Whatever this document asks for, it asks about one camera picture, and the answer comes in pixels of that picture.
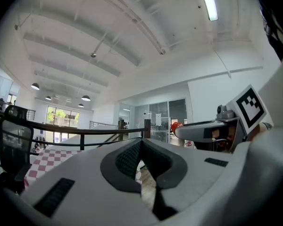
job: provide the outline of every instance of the black mesh chair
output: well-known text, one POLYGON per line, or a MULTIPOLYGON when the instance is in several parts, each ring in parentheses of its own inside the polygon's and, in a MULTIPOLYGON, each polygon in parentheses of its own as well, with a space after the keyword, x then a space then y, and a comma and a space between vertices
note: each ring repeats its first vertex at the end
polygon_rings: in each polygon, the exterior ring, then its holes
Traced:
POLYGON ((27 124, 27 109, 9 105, 0 120, 0 162, 5 172, 0 185, 14 192, 24 189, 24 176, 30 168, 33 128, 27 124))

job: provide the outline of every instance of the window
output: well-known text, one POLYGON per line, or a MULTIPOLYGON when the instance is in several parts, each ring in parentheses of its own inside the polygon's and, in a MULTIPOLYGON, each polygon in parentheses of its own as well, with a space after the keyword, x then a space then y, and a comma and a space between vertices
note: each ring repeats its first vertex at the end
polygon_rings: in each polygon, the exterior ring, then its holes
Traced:
POLYGON ((46 113, 46 124, 77 128, 79 115, 79 112, 48 106, 46 113))
POLYGON ((17 96, 14 96, 12 94, 8 94, 8 100, 7 103, 11 103, 12 105, 14 104, 14 101, 17 99, 17 96))

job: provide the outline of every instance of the white ceiling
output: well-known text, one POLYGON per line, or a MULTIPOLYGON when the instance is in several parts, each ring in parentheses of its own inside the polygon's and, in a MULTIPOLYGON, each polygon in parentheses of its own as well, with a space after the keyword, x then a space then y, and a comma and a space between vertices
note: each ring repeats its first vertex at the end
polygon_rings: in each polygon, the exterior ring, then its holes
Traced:
POLYGON ((203 0, 19 0, 17 11, 40 87, 95 100, 132 71, 184 46, 249 40, 248 0, 215 1, 214 22, 203 0))

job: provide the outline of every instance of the ceiling beam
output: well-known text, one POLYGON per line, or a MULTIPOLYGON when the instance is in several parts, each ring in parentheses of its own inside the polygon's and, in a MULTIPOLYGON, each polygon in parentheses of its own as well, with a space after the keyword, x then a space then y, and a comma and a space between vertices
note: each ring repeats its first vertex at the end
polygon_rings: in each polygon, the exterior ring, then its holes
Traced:
MULTIPOLYGON (((74 21, 73 18, 71 17, 67 17, 66 15, 62 15, 60 13, 57 13, 55 11, 51 11, 48 9, 39 10, 38 8, 31 9, 31 7, 29 6, 20 6, 19 11, 22 13, 28 13, 28 14, 32 13, 34 15, 38 15, 38 16, 42 16, 48 19, 58 21, 65 25, 71 26, 79 31, 82 31, 88 34, 89 36, 94 37, 95 39, 99 41, 101 41, 103 34, 104 34, 103 31, 99 31, 99 29, 95 28, 91 24, 86 25, 78 21, 74 21)), ((114 44, 113 41, 110 40, 108 37, 105 37, 105 39, 103 40, 103 43, 110 48, 114 44)), ((125 59, 129 60, 133 65, 135 66, 139 65, 140 60, 136 56, 132 55, 129 51, 127 51, 127 49, 124 48, 121 44, 118 44, 117 46, 115 46, 113 50, 115 50, 117 53, 122 55, 125 59)))
POLYGON ((100 91, 98 91, 98 90, 94 90, 94 89, 91 89, 89 87, 85 87, 85 86, 82 86, 82 85, 79 85, 79 84, 75 84, 75 83, 69 82, 69 81, 64 80, 64 79, 57 78, 55 76, 49 75, 49 74, 47 74, 45 72, 42 72, 42 71, 37 71, 36 70, 36 71, 34 71, 34 74, 38 75, 40 77, 43 77, 45 79, 48 79, 48 80, 51 80, 51 81, 63 84, 63 85, 68 85, 68 86, 74 87, 76 89, 82 89, 82 90, 91 92, 91 93, 96 94, 96 95, 98 95, 100 93, 100 91))
POLYGON ((72 49, 69 50, 68 46, 57 43, 55 41, 52 41, 52 40, 49 40, 49 39, 43 40, 42 37, 30 34, 30 33, 26 33, 24 35, 23 39, 27 40, 27 41, 39 43, 39 44, 42 44, 44 46, 59 50, 60 52, 63 52, 63 53, 69 54, 71 56, 77 57, 77 58, 79 58, 83 61, 86 61, 87 63, 90 63, 91 65, 96 66, 96 67, 98 67, 98 68, 100 68, 100 69, 102 69, 102 70, 104 70, 104 71, 106 71, 106 72, 108 72, 112 75, 115 75, 117 77, 120 75, 120 71, 110 67, 109 65, 107 65, 103 62, 97 62, 96 59, 91 58, 90 56, 82 54, 78 51, 75 51, 75 50, 72 50, 72 49))
POLYGON ((46 62, 45 60, 37 58, 35 56, 30 56, 29 60, 34 62, 34 63, 38 63, 38 64, 44 65, 44 66, 52 68, 52 69, 65 72, 69 75, 74 75, 74 76, 76 76, 80 79, 85 79, 85 80, 87 80, 91 83, 95 83, 95 84, 98 84, 98 85, 101 85, 101 86, 104 86, 104 87, 108 87, 107 82, 101 81, 97 78, 94 78, 92 76, 84 74, 83 72, 80 72, 80 71, 77 71, 77 70, 74 70, 74 69, 71 69, 71 68, 67 68, 66 65, 59 65, 59 64, 56 64, 54 62, 49 62, 49 61, 46 62))

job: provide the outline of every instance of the ceiling light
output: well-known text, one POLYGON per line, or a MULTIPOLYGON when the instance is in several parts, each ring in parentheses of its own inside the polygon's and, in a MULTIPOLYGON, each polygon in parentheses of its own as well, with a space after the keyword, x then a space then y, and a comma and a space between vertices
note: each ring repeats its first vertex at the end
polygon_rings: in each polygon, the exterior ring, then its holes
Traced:
POLYGON ((40 90, 40 86, 38 85, 38 83, 33 83, 33 84, 31 85, 31 87, 32 87, 33 89, 40 90))
POLYGON ((84 101, 91 101, 89 96, 83 96, 82 100, 84 100, 84 101))
POLYGON ((215 0, 204 0, 207 11, 208 11, 208 18, 210 21, 216 21, 218 20, 218 14, 216 9, 215 0))

